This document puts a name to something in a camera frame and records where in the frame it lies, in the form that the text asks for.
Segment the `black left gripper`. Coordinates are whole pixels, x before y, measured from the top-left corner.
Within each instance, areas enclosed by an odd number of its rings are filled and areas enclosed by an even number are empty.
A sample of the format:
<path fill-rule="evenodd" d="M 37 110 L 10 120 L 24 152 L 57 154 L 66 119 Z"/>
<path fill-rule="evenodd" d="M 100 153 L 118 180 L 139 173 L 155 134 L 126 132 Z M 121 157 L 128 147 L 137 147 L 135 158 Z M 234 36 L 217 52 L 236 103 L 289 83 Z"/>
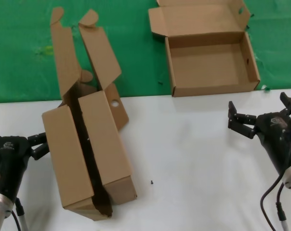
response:
<path fill-rule="evenodd" d="M 0 194 L 17 196 L 30 154 L 39 160 L 49 152 L 46 133 L 28 138 L 0 136 Z"/>

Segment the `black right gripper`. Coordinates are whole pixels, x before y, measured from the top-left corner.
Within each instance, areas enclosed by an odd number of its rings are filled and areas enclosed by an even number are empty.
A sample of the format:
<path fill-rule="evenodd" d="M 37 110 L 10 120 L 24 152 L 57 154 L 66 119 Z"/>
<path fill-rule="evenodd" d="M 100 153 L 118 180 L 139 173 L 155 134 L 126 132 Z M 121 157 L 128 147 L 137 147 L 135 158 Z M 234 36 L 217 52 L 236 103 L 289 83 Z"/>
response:
<path fill-rule="evenodd" d="M 276 171 L 281 174 L 291 166 L 291 97 L 280 94 L 285 108 L 277 113 L 239 114 L 232 101 L 228 103 L 228 128 L 253 139 L 256 134 Z"/>

